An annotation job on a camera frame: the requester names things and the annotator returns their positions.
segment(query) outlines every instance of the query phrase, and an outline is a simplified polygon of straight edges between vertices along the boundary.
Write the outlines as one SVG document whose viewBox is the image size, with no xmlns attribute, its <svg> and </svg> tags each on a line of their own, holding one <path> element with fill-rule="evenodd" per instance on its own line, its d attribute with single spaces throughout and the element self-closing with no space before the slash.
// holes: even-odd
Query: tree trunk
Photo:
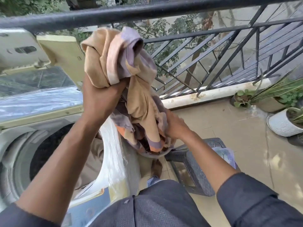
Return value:
<svg viewBox="0 0 303 227">
<path fill-rule="evenodd" d="M 213 22 L 212 22 L 212 17 L 214 16 L 214 11 L 211 11 L 211 12 L 208 12 L 206 13 L 207 16 L 203 17 L 204 20 L 202 22 L 202 30 L 209 30 L 212 25 L 213 25 Z M 202 39 L 199 39 L 198 42 L 197 42 L 197 45 L 200 44 L 203 40 Z M 195 60 L 199 55 L 200 53 L 202 52 L 202 48 L 197 50 L 193 55 L 192 55 L 192 59 L 191 61 Z M 188 71 L 191 72 L 191 73 L 194 73 L 194 70 L 196 68 L 196 65 L 197 63 L 193 64 L 189 69 Z M 190 83 L 190 80 L 191 80 L 191 74 L 187 72 L 186 74 L 186 77 L 185 77 L 185 83 L 189 85 Z"/>
</svg>

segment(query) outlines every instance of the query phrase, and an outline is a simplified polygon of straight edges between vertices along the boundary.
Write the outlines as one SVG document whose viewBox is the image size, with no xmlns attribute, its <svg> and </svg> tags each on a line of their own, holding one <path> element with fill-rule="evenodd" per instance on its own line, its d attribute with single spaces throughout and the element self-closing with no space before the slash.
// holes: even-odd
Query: balcony floor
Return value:
<svg viewBox="0 0 303 227">
<path fill-rule="evenodd" d="M 266 125 L 266 113 L 258 109 L 239 109 L 228 100 L 175 111 L 203 139 L 220 138 L 234 151 L 242 172 L 256 178 L 280 194 L 279 198 L 303 213 L 303 148 L 290 145 Z M 183 144 L 180 140 L 175 146 Z M 177 180 L 164 157 L 162 179 Z M 139 157 L 142 179 L 139 189 L 150 178 L 151 159 Z M 177 166 L 185 173 L 184 165 Z M 188 174 L 183 179 L 192 183 Z M 211 226 L 230 226 L 216 197 L 191 194 L 203 217 Z"/>
</svg>

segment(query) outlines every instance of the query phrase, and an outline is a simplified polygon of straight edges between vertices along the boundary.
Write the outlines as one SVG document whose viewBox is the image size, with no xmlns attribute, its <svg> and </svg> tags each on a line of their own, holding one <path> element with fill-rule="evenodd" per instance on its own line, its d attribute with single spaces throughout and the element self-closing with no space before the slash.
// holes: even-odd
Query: stool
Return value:
<svg viewBox="0 0 303 227">
<path fill-rule="evenodd" d="M 219 138 L 204 139 L 203 141 L 207 143 L 207 145 L 209 145 L 211 148 L 226 148 L 222 140 Z M 189 151 L 185 144 L 169 152 L 167 155 L 165 155 L 165 159 L 166 161 L 170 162 L 178 181 L 185 187 L 187 192 L 209 197 L 215 195 L 215 192 L 207 180 L 205 174 L 202 172 L 192 153 Z M 195 186 L 187 186 L 184 184 L 174 162 L 184 163 Z"/>
</svg>

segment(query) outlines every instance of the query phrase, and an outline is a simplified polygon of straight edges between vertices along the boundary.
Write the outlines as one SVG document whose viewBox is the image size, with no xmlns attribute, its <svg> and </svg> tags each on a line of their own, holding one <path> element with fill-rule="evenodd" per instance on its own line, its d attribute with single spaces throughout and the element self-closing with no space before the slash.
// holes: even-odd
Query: tan fabric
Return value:
<svg viewBox="0 0 303 227">
<path fill-rule="evenodd" d="M 108 87 L 130 77 L 129 87 L 111 115 L 121 135 L 140 152 L 145 149 L 138 140 L 144 137 L 153 152 L 171 147 L 171 139 L 164 135 L 165 108 L 150 87 L 157 67 L 142 49 L 140 35 L 129 27 L 121 32 L 100 28 L 81 46 L 85 52 L 85 73 L 94 86 Z"/>
</svg>

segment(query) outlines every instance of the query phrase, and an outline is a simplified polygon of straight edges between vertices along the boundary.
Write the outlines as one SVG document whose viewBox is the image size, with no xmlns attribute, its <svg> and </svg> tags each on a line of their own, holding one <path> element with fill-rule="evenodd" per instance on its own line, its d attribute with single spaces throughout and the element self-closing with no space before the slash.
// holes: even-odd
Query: white flower pot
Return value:
<svg viewBox="0 0 303 227">
<path fill-rule="evenodd" d="M 287 117 L 287 111 L 289 109 L 298 110 L 297 108 L 287 108 L 277 114 L 270 115 L 267 117 L 268 127 L 275 132 L 277 135 L 284 137 L 290 137 L 303 132 L 303 129 L 294 125 Z"/>
</svg>

